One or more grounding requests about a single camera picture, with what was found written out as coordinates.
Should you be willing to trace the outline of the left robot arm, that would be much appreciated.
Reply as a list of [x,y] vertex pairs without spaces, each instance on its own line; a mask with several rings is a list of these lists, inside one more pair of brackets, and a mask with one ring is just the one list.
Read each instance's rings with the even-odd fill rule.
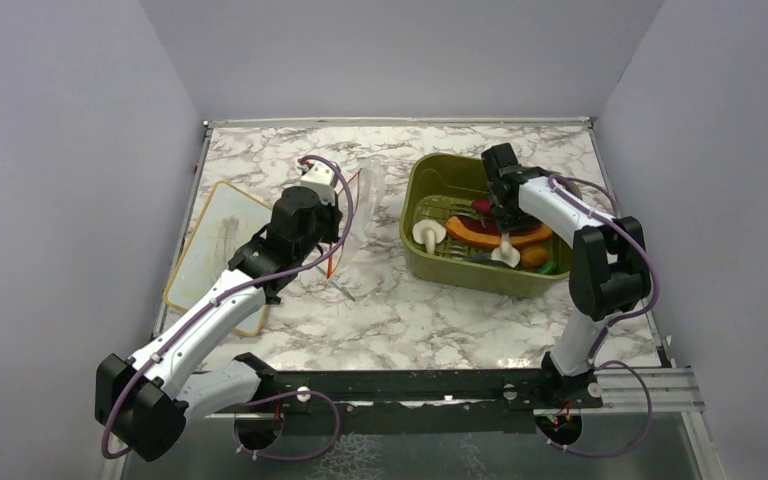
[[352,196],[346,201],[339,205],[332,186],[285,189],[270,221],[170,330],[127,357],[111,353],[100,362],[94,415],[103,458],[135,453],[154,461],[194,421],[235,404],[254,411],[270,405],[275,386],[249,356],[208,373],[196,369],[242,320],[343,246],[357,209]]

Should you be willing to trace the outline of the clear zip top bag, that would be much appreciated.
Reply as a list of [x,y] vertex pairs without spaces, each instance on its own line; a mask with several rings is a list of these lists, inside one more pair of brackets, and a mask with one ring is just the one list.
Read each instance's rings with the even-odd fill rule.
[[347,178],[355,206],[349,237],[327,262],[326,278],[334,277],[342,266],[371,240],[374,229],[373,216],[386,191],[385,175],[381,163],[375,159],[361,159],[357,169]]

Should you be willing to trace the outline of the purple toy sweet potato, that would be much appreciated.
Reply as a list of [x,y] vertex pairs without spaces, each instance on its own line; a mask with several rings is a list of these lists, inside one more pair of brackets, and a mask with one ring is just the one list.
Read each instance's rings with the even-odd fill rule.
[[487,199],[478,199],[471,203],[472,210],[482,217],[486,218],[492,218],[493,217],[493,205],[492,202]]

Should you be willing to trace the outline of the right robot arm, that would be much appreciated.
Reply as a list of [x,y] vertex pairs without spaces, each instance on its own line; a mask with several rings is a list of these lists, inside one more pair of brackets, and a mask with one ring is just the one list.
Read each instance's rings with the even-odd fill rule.
[[539,398],[560,407],[582,396],[594,380],[593,360],[608,329],[639,315],[637,305],[657,294],[643,229],[587,204],[570,190],[573,179],[519,163],[513,147],[499,144],[481,160],[487,176],[491,217],[502,239],[493,255],[512,261],[512,236],[539,222],[571,249],[568,286],[574,310],[560,339],[544,356]]

